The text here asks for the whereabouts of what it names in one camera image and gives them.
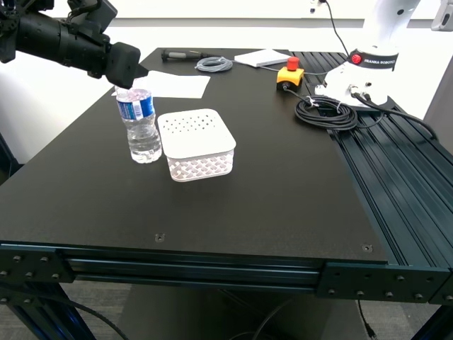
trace table leg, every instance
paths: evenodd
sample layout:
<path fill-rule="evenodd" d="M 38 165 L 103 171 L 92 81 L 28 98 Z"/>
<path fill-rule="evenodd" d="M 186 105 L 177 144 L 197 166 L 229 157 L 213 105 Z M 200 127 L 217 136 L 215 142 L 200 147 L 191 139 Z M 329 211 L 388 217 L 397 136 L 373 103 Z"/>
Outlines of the table leg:
<path fill-rule="evenodd" d="M 67 298 L 58 283 L 28 283 L 27 286 L 33 290 Z M 54 301 L 42 301 L 42 307 L 9 308 L 39 340 L 96 340 L 75 308 Z"/>
<path fill-rule="evenodd" d="M 453 339 L 453 307 L 440 306 L 412 340 Z"/>

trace basket lid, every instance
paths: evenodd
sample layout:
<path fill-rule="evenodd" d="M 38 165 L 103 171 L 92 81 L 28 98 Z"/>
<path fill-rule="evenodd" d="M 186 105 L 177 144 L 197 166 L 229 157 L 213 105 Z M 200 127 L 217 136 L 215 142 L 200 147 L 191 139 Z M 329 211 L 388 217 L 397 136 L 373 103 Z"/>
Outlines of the basket lid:
<path fill-rule="evenodd" d="M 173 159 L 219 154 L 236 146 L 218 112 L 210 108 L 165 113 L 157 124 L 164 153 Z"/>

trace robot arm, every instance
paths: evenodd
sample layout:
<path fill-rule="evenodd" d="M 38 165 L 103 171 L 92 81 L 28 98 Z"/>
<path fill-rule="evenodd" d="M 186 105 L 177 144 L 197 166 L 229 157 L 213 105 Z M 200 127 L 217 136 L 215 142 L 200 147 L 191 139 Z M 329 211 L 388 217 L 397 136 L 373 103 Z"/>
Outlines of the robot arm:
<path fill-rule="evenodd" d="M 139 49 L 103 34 L 116 17 L 108 0 L 68 0 L 71 12 L 62 21 L 40 11 L 53 9 L 53 0 L 0 0 L 0 61 L 10 62 L 16 50 L 76 67 L 93 78 L 106 76 L 129 89 L 148 70 L 139 64 Z"/>
<path fill-rule="evenodd" d="M 351 96 L 351 88 L 368 93 L 378 105 L 387 102 L 387 89 L 398 58 L 398 41 L 420 0 L 377 0 L 363 25 L 364 41 L 348 60 L 327 73 L 316 94 L 350 106 L 366 106 Z M 433 30 L 452 31 L 453 0 L 442 0 Z"/>

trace coiled cable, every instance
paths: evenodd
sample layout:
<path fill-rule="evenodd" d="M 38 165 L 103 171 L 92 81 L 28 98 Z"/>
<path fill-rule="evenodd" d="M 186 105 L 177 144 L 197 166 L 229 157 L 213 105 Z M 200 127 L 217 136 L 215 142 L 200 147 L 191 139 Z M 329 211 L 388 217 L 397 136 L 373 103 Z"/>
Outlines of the coiled cable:
<path fill-rule="evenodd" d="M 197 62 L 195 68 L 202 72 L 223 72 L 233 67 L 233 62 L 224 57 L 208 57 Z"/>

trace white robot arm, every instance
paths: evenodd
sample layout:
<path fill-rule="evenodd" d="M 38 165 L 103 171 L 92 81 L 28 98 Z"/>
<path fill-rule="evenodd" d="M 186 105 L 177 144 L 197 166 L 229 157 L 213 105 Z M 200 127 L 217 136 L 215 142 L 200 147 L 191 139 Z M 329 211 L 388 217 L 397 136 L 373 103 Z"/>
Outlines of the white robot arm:
<path fill-rule="evenodd" d="M 377 0 L 363 26 L 366 41 L 358 45 L 348 60 L 327 73 L 322 94 L 351 106 L 364 106 L 351 97 L 350 90 L 367 92 L 378 105 L 387 102 L 387 84 L 398 58 L 397 43 L 420 0 Z M 442 0 L 432 30 L 452 31 L 453 0 Z"/>

